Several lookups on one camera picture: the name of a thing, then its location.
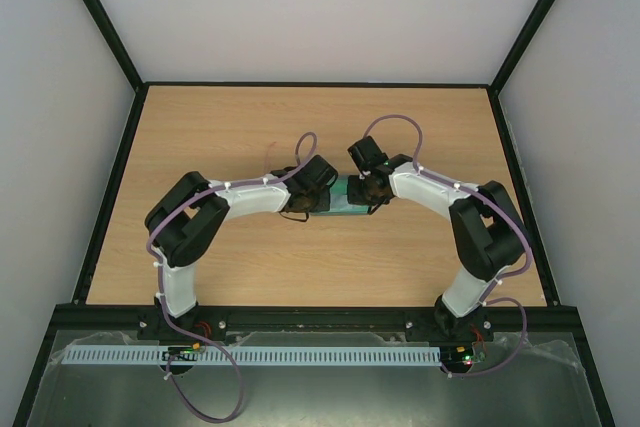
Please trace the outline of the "grey glasses case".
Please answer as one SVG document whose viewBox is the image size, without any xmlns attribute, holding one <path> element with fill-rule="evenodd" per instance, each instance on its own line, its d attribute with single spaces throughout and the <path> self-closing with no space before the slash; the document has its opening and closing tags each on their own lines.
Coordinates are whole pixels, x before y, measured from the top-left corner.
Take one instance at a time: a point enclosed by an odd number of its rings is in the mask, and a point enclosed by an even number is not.
<svg viewBox="0 0 640 427">
<path fill-rule="evenodd" d="M 348 198 L 349 177 L 340 175 L 330 187 L 325 187 L 317 205 L 310 214 L 315 216 L 359 216 L 366 215 L 367 205 L 352 204 Z"/>
</svg>

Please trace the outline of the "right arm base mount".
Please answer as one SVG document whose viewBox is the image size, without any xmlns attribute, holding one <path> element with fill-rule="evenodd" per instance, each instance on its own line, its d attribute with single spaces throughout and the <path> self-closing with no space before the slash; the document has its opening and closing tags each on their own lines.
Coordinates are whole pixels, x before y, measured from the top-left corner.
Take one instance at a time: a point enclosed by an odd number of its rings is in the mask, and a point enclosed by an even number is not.
<svg viewBox="0 0 640 427">
<path fill-rule="evenodd" d="M 409 342 L 426 342 L 433 346 L 458 346 L 479 340 L 492 341 L 494 332 L 483 308 L 456 318 L 445 308 L 422 308 L 406 311 L 405 337 Z"/>
</svg>

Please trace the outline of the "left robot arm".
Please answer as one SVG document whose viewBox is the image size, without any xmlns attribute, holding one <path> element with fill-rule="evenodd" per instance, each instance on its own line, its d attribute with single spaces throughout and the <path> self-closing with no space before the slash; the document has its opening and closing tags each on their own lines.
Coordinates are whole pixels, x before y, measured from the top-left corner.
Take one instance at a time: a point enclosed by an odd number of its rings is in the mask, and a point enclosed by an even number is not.
<svg viewBox="0 0 640 427">
<path fill-rule="evenodd" d="M 222 182 L 185 174 L 147 214 L 148 253 L 158 269 L 156 298 L 178 318 L 197 305 L 195 270 L 224 222 L 261 213 L 308 217 L 326 207 L 338 171 L 315 155 L 261 177 Z"/>
</svg>

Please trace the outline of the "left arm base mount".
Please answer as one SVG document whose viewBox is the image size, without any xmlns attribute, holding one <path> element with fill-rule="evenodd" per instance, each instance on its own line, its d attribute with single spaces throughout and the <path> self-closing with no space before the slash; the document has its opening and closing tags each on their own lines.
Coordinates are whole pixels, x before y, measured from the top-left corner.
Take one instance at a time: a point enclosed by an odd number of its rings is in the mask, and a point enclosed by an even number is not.
<svg viewBox="0 0 640 427">
<path fill-rule="evenodd" d="M 160 343 L 195 342 L 203 338 L 223 341 L 229 324 L 226 311 L 198 305 L 178 318 L 169 319 L 175 327 L 169 325 L 159 306 L 139 309 L 138 339 Z"/>
</svg>

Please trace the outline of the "pink sunglasses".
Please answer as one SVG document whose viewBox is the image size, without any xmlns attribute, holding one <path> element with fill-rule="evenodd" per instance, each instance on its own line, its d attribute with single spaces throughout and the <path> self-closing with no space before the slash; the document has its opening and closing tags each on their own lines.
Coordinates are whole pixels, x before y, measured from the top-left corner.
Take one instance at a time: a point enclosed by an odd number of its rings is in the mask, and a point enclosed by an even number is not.
<svg viewBox="0 0 640 427">
<path fill-rule="evenodd" d="M 271 142 L 265 151 L 264 156 L 264 172 L 271 173 L 273 170 L 278 170 L 278 157 L 277 157 L 278 143 L 276 141 Z"/>
</svg>

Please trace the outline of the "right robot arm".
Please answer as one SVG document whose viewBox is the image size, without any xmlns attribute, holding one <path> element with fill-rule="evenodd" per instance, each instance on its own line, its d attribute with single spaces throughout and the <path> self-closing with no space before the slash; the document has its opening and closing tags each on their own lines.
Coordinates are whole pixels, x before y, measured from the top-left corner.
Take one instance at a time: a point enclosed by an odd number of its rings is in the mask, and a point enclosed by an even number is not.
<svg viewBox="0 0 640 427">
<path fill-rule="evenodd" d="M 436 326 L 445 337 L 460 337 L 470 314 L 483 305 L 520 258 L 533 253 L 523 222 L 504 186 L 464 183 L 431 171 L 413 158 L 384 153 L 366 136 L 348 148 L 359 173 L 349 178 L 349 201 L 370 214 L 398 198 L 415 202 L 449 220 L 461 268 L 436 301 Z"/>
</svg>

